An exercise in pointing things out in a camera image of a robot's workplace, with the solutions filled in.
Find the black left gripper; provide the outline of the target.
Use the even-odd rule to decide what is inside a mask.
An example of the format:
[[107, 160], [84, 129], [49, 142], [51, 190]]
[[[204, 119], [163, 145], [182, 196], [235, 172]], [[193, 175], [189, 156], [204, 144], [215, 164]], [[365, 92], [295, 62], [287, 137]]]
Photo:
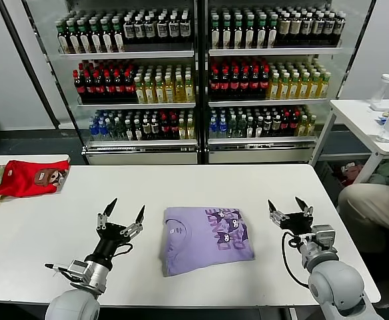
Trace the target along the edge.
[[130, 242], [129, 236], [137, 236], [143, 230], [145, 205], [141, 207], [135, 222], [128, 227], [107, 223], [117, 200], [115, 198], [105, 207], [102, 213], [97, 214], [97, 234], [99, 235], [99, 242], [94, 251], [85, 257], [85, 262], [91, 261], [103, 267], [112, 267], [112, 259], [117, 249]]

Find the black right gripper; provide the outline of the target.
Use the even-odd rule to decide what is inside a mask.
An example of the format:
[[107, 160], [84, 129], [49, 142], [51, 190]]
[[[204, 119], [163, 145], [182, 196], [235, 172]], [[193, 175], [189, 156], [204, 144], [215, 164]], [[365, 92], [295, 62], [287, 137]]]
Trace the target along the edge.
[[286, 214], [279, 211], [269, 199], [269, 217], [272, 222], [278, 225], [282, 230], [289, 230], [293, 235], [311, 233], [313, 206], [307, 205], [307, 203], [299, 197], [295, 197], [295, 201], [299, 206], [300, 211]]

